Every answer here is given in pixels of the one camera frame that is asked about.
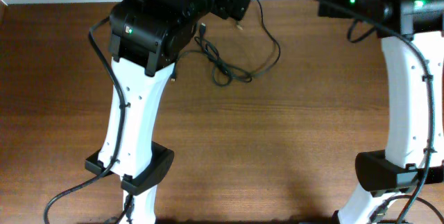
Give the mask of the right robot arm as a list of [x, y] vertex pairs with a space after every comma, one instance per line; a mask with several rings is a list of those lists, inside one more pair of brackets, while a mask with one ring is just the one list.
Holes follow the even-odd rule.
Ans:
[[378, 223], [399, 199], [402, 223], [427, 184], [443, 182], [443, 0], [321, 0], [318, 15], [366, 21], [388, 74], [383, 150], [355, 159], [358, 184], [335, 223]]

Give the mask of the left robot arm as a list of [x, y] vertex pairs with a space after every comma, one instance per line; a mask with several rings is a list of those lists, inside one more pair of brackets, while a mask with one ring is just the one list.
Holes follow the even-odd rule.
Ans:
[[155, 196], [174, 153], [152, 140], [162, 93], [180, 52], [207, 14], [240, 20], [250, 0], [123, 0], [107, 19], [114, 83], [102, 148], [87, 170], [118, 175], [123, 189], [119, 223], [154, 223]]

